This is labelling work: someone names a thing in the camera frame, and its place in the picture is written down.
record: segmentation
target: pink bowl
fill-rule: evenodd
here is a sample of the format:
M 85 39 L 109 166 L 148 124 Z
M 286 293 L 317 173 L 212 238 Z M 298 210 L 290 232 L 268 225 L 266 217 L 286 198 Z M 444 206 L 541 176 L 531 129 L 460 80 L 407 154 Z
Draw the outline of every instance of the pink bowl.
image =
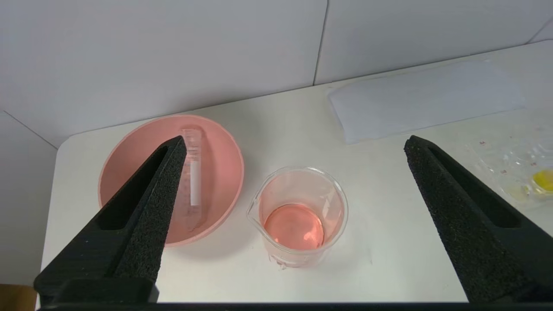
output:
M 244 181 L 244 159 L 227 130 L 214 121 L 194 115 L 150 121 L 127 134 L 115 146 L 104 163 L 98 183 L 101 208 L 161 143 L 180 135 L 183 127 L 202 130 L 202 220 L 198 227 L 188 232 L 172 217 L 165 246 L 201 239 L 217 229 L 232 211 Z

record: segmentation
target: white wall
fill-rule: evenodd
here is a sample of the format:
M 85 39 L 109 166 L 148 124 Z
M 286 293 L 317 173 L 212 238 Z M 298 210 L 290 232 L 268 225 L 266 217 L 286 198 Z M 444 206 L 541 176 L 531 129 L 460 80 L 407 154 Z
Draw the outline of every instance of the white wall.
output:
M 326 1 L 3 0 L 0 94 L 68 136 L 312 85 Z
M 530 43 L 539 42 L 543 40 L 553 40 L 553 18 L 538 32 L 530 41 Z
M 56 149 L 0 111 L 0 283 L 40 272 Z
M 0 108 L 58 147 L 101 127 L 553 38 L 553 23 L 535 36 L 551 0 L 330 0 L 323 27 L 326 9 L 2 0 Z
M 316 83 L 527 43 L 551 0 L 330 0 Z

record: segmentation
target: glass beaker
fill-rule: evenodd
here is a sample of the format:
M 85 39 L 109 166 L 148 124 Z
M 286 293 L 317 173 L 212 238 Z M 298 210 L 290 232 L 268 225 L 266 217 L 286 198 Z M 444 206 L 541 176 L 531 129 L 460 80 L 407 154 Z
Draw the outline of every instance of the glass beaker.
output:
M 313 167 L 284 167 L 267 177 L 247 211 L 269 256 L 287 267 L 321 261 L 346 227 L 342 188 Z

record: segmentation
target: yellow stain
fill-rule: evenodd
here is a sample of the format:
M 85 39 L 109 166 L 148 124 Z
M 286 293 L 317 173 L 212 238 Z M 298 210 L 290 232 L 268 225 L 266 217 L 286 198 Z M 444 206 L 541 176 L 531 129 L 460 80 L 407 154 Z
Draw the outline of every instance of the yellow stain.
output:
M 545 191 L 553 192 L 553 169 L 544 169 L 534 174 L 534 182 Z

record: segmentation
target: pink liquid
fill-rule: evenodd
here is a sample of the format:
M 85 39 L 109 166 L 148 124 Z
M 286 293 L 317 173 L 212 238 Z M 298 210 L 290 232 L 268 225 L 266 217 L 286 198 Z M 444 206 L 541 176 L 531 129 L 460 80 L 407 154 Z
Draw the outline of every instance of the pink liquid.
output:
M 299 204 L 286 204 L 274 210 L 265 221 L 265 230 L 275 242 L 294 250 L 314 250 L 325 239 L 319 217 Z

